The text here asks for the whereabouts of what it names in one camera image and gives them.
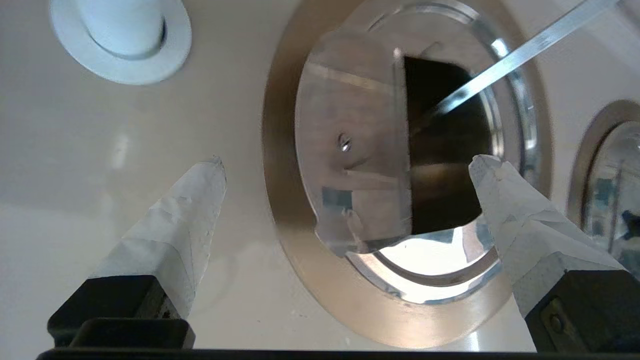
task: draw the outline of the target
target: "metal rod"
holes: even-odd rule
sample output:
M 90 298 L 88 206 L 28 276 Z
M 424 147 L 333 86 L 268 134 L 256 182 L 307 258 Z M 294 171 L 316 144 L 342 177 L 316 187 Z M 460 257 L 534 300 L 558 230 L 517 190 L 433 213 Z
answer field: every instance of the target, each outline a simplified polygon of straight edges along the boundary
M 431 111 L 428 111 L 422 116 L 416 128 L 412 131 L 412 135 L 419 133 L 422 128 L 429 124 L 429 121 L 433 117 L 446 115 L 463 102 L 477 95 L 494 82 L 562 40 L 565 36 L 573 33 L 604 10 L 615 5 L 618 1 L 620 0 L 585 0 L 581 2 L 554 23 L 526 41 L 518 49 L 515 49 L 440 101 Z

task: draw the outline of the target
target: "white cylinder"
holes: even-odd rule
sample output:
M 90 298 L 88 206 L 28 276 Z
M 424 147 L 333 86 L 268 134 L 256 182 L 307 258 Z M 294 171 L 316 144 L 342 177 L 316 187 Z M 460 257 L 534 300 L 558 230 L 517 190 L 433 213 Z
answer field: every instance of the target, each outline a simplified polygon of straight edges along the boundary
M 76 0 L 76 5 L 94 41 L 112 53 L 144 56 L 160 46 L 158 0 Z

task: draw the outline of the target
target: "metal screw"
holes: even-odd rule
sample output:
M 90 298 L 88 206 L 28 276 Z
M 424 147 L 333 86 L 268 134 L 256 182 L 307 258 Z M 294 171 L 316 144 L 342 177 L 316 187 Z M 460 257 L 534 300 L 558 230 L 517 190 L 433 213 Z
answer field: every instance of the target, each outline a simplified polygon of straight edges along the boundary
M 351 137 L 342 133 L 338 136 L 338 149 L 342 152 L 351 150 Z
M 551 314 L 551 317 L 549 317 L 549 323 L 551 324 L 551 329 L 553 329 L 553 331 L 557 332 L 558 334 L 562 334 L 564 330 L 564 324 L 562 323 L 562 319 L 560 319 L 560 316 L 558 316 L 558 314 Z

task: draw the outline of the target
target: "dark opening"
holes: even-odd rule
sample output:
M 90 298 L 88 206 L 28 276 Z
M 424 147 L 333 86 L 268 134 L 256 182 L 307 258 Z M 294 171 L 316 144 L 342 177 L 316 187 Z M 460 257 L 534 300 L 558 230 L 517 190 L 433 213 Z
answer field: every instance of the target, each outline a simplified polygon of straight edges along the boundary
M 409 130 L 455 89 L 471 80 L 450 63 L 404 58 Z M 474 155 L 491 154 L 491 133 L 479 95 L 433 119 L 409 141 L 412 234 L 465 225 L 481 213 L 468 165 Z

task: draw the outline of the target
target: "white round base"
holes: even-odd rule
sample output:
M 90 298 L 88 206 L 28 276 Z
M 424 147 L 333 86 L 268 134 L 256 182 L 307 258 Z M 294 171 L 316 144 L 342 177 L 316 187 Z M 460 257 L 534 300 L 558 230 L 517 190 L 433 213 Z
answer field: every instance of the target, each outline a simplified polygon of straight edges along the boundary
M 96 75 L 128 85 L 157 83 L 178 71 L 191 49 L 191 22 L 182 1 L 158 1 L 166 26 L 164 42 L 148 58 L 121 58 L 98 45 L 74 1 L 51 0 L 51 24 L 69 55 Z

